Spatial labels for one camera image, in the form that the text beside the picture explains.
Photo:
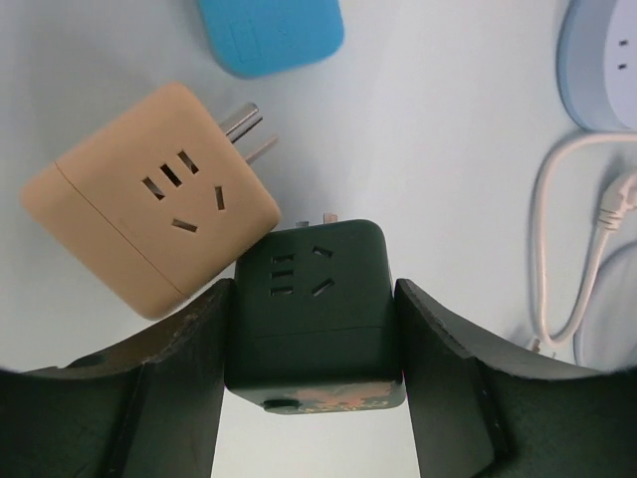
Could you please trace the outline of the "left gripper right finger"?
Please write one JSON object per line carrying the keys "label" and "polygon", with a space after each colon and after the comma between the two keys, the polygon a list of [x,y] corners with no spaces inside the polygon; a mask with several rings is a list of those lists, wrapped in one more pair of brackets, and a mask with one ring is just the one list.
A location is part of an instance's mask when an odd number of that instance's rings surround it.
{"label": "left gripper right finger", "polygon": [[424,477],[632,477],[636,371],[519,347],[400,279],[395,304]]}

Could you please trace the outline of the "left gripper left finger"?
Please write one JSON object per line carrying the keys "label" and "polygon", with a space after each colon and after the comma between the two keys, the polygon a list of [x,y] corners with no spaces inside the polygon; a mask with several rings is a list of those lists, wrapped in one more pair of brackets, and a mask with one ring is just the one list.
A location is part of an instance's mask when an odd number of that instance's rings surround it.
{"label": "left gripper left finger", "polygon": [[5,477],[207,477],[235,285],[65,367],[1,373]]}

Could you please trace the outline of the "dark green cube adapter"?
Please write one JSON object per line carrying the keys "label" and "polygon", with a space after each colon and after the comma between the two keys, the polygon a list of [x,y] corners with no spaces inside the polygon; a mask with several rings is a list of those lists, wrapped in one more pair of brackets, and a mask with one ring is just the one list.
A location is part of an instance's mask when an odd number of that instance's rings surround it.
{"label": "dark green cube adapter", "polygon": [[234,281],[229,391],[277,414],[403,403],[393,282],[376,223],[272,232],[238,259]]}

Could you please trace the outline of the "wooden tan plug adapter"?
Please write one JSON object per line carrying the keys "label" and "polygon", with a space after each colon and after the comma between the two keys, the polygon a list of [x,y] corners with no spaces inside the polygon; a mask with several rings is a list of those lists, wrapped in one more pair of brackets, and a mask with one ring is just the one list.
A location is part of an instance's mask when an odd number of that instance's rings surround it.
{"label": "wooden tan plug adapter", "polygon": [[137,314],[159,320],[270,233],[282,213],[236,146],[252,103],[216,121],[162,86],[32,177],[23,207]]}

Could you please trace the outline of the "light blue round socket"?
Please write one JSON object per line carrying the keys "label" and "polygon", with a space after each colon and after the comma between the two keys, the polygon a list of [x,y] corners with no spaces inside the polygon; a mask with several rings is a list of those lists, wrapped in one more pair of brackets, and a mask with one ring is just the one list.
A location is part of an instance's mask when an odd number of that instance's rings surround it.
{"label": "light blue round socket", "polygon": [[556,52],[561,101],[579,126],[636,129],[636,2],[572,1]]}

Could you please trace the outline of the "blue square plug adapter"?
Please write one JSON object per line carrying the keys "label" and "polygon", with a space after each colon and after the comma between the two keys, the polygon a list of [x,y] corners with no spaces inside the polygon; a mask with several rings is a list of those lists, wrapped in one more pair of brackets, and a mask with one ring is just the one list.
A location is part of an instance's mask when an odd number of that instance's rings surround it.
{"label": "blue square plug adapter", "polygon": [[242,79],[315,64],[344,40],[337,1],[200,1],[198,8],[214,60]]}

